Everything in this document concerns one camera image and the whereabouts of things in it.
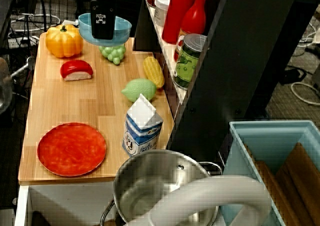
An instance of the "pickle jar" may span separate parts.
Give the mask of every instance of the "pickle jar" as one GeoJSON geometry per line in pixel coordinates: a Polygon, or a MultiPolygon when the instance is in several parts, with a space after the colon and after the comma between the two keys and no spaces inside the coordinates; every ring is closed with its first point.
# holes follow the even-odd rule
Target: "pickle jar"
{"type": "Polygon", "coordinates": [[[206,36],[199,34],[188,34],[183,38],[173,75],[173,82],[178,87],[188,88],[206,39],[206,36]]]}

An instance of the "white bottle cap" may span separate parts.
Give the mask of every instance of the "white bottle cap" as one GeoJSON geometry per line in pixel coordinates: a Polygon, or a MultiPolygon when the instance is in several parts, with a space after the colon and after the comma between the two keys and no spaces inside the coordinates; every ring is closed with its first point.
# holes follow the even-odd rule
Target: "white bottle cap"
{"type": "Polygon", "coordinates": [[[159,9],[167,11],[170,4],[170,0],[154,0],[154,4],[159,9]]]}

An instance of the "blue and white milk carton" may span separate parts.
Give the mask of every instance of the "blue and white milk carton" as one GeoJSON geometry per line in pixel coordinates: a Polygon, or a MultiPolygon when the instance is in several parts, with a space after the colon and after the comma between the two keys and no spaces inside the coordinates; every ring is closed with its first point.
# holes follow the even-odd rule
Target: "blue and white milk carton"
{"type": "Polygon", "coordinates": [[[156,149],[163,120],[154,106],[140,94],[125,117],[122,147],[131,157],[156,149]]]}

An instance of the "jar lid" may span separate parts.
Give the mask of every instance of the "jar lid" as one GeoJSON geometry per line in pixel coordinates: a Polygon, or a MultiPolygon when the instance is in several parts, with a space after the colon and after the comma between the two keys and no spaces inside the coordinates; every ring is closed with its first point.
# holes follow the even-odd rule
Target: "jar lid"
{"type": "Polygon", "coordinates": [[[155,0],[154,4],[156,7],[167,11],[170,4],[170,0],[155,0]]]}
{"type": "Polygon", "coordinates": [[[207,37],[199,34],[188,34],[183,38],[183,44],[190,50],[201,52],[207,37]]]}

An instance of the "red ketchup bottle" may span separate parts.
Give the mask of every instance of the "red ketchup bottle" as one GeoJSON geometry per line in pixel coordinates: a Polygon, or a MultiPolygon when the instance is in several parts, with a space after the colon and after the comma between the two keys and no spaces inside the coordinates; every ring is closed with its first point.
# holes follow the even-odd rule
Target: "red ketchup bottle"
{"type": "Polygon", "coordinates": [[[185,14],[181,29],[178,36],[174,52],[174,60],[177,61],[179,52],[184,40],[185,35],[195,33],[202,34],[206,27],[206,13],[205,13],[206,0],[195,0],[194,5],[185,14]]]}
{"type": "Polygon", "coordinates": [[[163,27],[162,39],[176,44],[181,22],[195,0],[170,0],[166,20],[163,27]]]}

